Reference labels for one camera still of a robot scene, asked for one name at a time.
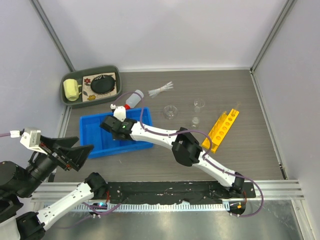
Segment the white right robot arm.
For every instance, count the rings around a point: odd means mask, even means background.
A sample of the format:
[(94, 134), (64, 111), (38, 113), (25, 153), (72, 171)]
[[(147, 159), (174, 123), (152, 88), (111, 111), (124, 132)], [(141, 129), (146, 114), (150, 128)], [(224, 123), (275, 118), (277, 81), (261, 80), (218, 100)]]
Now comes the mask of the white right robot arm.
[(186, 128), (167, 130), (125, 118), (119, 120), (108, 115), (100, 127), (109, 132), (115, 140), (142, 141), (162, 146), (172, 151), (176, 162), (185, 167), (196, 167), (212, 176), (233, 198), (244, 192), (244, 177), (209, 156)]

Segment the bundle of plastic pipettes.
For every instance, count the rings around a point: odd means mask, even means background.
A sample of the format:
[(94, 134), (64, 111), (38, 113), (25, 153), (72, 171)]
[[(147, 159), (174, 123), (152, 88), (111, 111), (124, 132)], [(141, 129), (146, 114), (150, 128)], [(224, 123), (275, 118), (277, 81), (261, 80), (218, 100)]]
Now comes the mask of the bundle of plastic pipettes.
[(158, 96), (160, 93), (162, 92), (166, 92), (166, 91), (170, 91), (174, 89), (174, 84), (172, 81), (166, 83), (165, 85), (163, 85), (162, 87), (159, 87), (157, 89), (152, 89), (148, 91), (148, 95), (151, 98), (155, 98), (156, 96)]

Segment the small clear glass bottle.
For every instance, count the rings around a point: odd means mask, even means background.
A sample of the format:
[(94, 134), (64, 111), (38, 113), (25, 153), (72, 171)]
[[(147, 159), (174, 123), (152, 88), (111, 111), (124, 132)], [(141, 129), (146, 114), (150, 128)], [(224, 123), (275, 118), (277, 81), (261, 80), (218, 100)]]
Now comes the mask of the small clear glass bottle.
[(198, 129), (200, 125), (200, 118), (198, 116), (194, 116), (191, 119), (190, 128), (191, 129)]

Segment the white wash bottle red cap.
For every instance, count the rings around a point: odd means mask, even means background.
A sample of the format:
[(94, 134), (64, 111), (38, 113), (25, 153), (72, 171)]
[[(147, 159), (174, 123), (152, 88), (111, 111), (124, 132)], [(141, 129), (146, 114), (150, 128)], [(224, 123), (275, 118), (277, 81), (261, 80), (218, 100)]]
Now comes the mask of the white wash bottle red cap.
[(143, 92), (137, 89), (125, 101), (124, 108), (126, 110), (130, 110), (130, 109), (135, 108), (138, 105), (138, 103), (141, 101), (141, 99), (143, 99), (143, 98), (144, 98)]

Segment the clear glass beaker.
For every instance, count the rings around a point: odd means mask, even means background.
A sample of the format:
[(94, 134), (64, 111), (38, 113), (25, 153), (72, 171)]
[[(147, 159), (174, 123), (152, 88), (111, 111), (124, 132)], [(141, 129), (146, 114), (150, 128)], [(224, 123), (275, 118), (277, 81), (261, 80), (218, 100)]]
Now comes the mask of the clear glass beaker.
[(194, 100), (193, 105), (194, 105), (194, 108), (193, 108), (194, 112), (198, 114), (203, 110), (205, 106), (205, 101), (202, 98), (197, 98)]

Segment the blue divided plastic bin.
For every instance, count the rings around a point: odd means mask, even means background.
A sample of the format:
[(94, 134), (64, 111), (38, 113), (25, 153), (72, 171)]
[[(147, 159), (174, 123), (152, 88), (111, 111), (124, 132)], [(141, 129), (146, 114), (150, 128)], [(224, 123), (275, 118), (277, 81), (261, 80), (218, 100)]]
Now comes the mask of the blue divided plastic bin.
[(80, 144), (93, 145), (88, 158), (95, 159), (150, 149), (154, 145), (145, 141), (114, 140), (112, 134), (100, 127), (100, 124), (112, 112), (81, 116), (79, 119)]

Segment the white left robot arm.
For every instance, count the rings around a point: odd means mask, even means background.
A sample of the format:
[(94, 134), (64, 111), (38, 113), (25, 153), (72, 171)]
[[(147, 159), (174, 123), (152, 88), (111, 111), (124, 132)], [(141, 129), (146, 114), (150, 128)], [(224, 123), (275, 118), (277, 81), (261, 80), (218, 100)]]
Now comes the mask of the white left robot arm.
[(88, 200), (102, 199), (108, 185), (92, 172), (81, 183), (46, 183), (60, 167), (79, 171), (94, 146), (75, 146), (78, 137), (47, 138), (34, 133), (13, 131), (13, 138), (32, 151), (26, 168), (12, 161), (0, 163), (0, 238), (40, 240), (61, 217)]

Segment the yellow test tube rack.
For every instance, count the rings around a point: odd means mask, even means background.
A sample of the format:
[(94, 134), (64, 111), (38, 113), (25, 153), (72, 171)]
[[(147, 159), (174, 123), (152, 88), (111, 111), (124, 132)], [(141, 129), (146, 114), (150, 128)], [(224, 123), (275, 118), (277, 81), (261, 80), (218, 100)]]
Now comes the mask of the yellow test tube rack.
[(201, 146), (207, 150), (210, 149), (210, 151), (215, 154), (239, 113), (240, 112), (234, 108), (229, 113), (224, 111), (208, 133), (210, 140), (206, 138)]

